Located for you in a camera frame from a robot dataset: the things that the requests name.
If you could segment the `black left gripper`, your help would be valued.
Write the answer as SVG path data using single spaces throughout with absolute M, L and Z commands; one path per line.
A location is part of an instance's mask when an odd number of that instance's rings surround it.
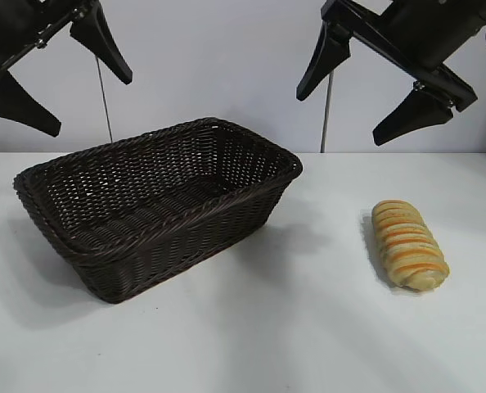
M 0 73 L 73 21 L 70 36 L 124 84 L 133 72 L 122 56 L 98 1 L 0 1 Z M 57 137 L 61 122 L 36 102 L 10 73 L 0 78 L 0 118 Z

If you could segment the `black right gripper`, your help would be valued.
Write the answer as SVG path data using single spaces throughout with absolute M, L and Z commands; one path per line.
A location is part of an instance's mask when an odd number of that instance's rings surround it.
M 355 1 L 327 1 L 313 56 L 296 89 L 304 101 L 350 57 L 356 38 L 427 88 L 413 89 L 373 130 L 377 146 L 452 119 L 477 100 L 444 62 L 486 25 L 486 1 L 393 1 L 382 14 Z

